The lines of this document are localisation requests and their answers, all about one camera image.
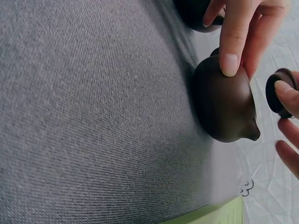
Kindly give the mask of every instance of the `teapot spout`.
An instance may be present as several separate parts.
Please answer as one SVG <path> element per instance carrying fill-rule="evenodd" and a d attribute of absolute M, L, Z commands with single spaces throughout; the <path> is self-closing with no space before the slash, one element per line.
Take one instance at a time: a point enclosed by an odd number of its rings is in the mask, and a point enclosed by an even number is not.
<path fill-rule="evenodd" d="M 250 121 L 247 129 L 245 130 L 245 138 L 256 141 L 261 136 L 261 132 L 256 124 L 256 121 Z"/>

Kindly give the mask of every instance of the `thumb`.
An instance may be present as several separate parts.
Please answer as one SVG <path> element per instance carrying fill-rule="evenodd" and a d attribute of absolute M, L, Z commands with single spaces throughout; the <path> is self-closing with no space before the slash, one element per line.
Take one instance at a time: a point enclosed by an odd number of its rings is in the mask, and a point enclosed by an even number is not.
<path fill-rule="evenodd" d="M 299 118 L 299 91 L 284 81 L 275 82 L 276 95 L 284 108 L 294 117 Z"/>

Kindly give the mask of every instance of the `yixing clay teapot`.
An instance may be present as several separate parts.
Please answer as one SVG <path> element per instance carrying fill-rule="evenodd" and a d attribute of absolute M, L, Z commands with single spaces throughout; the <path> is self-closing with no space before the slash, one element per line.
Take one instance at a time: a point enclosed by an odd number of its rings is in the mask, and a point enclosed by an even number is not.
<path fill-rule="evenodd" d="M 222 10 L 209 27 L 204 27 L 202 19 L 211 0 L 173 0 L 183 22 L 196 31 L 209 33 L 223 24 L 225 11 Z"/>
<path fill-rule="evenodd" d="M 197 66 L 191 90 L 199 122 L 211 137 L 221 142 L 260 137 L 247 73 L 240 66 L 235 76 L 224 76 L 218 49 Z"/>
<path fill-rule="evenodd" d="M 275 74 L 271 75 L 268 78 L 267 84 L 266 84 L 266 98 L 268 105 L 270 109 L 278 113 L 281 118 L 287 119 L 291 118 L 293 115 L 290 114 L 281 104 L 278 97 L 275 93 L 275 87 L 274 83 L 278 80 L 282 80 L 286 83 L 288 83 L 292 88 L 295 90 L 299 90 L 298 87 L 298 81 L 297 79 L 292 75 L 292 72 L 288 69 L 278 69 Z"/>

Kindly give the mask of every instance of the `teapot lid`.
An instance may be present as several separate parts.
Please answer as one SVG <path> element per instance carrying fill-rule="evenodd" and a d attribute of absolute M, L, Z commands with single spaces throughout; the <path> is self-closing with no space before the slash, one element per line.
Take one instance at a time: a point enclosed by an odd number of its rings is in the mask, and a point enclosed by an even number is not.
<path fill-rule="evenodd" d="M 266 84 L 266 99 L 270 109 L 280 115 L 281 118 L 291 118 L 293 115 L 290 114 L 279 101 L 276 93 L 274 84 L 276 81 L 282 80 L 288 83 L 295 90 L 299 90 L 297 79 L 293 76 L 289 69 L 278 69 L 273 75 L 271 75 Z"/>

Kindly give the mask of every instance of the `light green tray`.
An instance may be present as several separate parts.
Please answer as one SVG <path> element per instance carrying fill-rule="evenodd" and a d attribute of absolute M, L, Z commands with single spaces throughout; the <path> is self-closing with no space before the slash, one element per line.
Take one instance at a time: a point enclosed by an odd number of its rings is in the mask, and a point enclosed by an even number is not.
<path fill-rule="evenodd" d="M 207 205 L 161 224 L 243 224 L 243 198 Z"/>

